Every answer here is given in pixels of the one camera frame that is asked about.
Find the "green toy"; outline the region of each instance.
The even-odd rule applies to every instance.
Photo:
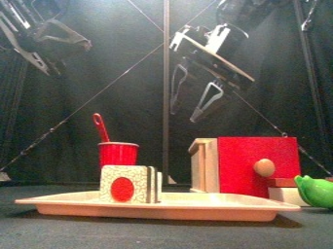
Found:
[[[295,176],[298,192],[302,200],[312,207],[323,207],[333,210],[333,182],[323,179],[312,179]]]

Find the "white tray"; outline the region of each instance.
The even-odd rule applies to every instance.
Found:
[[[299,211],[284,202],[235,194],[161,193],[159,203],[108,203],[98,192],[78,192],[15,200],[46,215],[165,220],[271,221],[278,211]]]

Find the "wooden knob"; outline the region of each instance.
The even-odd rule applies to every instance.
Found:
[[[268,177],[275,171],[274,162],[268,159],[258,160],[254,164],[254,170],[262,177]]]

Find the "red cup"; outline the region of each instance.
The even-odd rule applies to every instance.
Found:
[[[135,165],[139,146],[131,143],[98,143],[98,163],[104,165]]]

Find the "red wooden box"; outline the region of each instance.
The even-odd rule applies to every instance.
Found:
[[[200,158],[192,160],[192,191],[268,197],[266,178],[254,170],[254,164],[260,159],[271,160],[275,165],[267,179],[294,178],[300,174],[295,137],[196,139],[188,151],[192,159],[197,155]]]

